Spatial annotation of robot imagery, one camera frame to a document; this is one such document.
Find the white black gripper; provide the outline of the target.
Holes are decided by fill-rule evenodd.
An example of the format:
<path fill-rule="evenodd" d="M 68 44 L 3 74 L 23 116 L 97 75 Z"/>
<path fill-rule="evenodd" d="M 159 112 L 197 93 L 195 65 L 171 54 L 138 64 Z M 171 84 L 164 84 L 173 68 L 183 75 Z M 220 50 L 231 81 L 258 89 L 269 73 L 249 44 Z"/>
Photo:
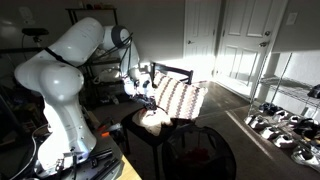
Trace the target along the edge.
<path fill-rule="evenodd" d="M 128 74 L 123 77 L 123 82 L 125 92 L 131 97 L 153 98 L 155 95 L 153 81 L 148 72 L 140 71 L 137 68 L 130 69 Z"/>

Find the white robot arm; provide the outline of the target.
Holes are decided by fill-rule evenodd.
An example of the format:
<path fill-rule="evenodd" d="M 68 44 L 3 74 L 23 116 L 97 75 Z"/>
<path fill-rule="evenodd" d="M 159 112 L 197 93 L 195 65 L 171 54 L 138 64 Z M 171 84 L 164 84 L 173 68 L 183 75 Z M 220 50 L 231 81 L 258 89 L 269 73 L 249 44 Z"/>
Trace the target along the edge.
<path fill-rule="evenodd" d="M 78 93 L 84 85 L 79 67 L 97 49 L 116 50 L 122 58 L 120 77 L 125 92 L 149 109 L 156 107 L 151 78 L 139 71 L 139 55 L 129 31 L 120 25 L 103 26 L 91 17 L 78 21 L 54 44 L 15 69 L 18 82 L 40 93 L 45 101 L 50 135 L 40 145 L 37 159 L 46 173 L 85 161 L 96 146 Z"/>

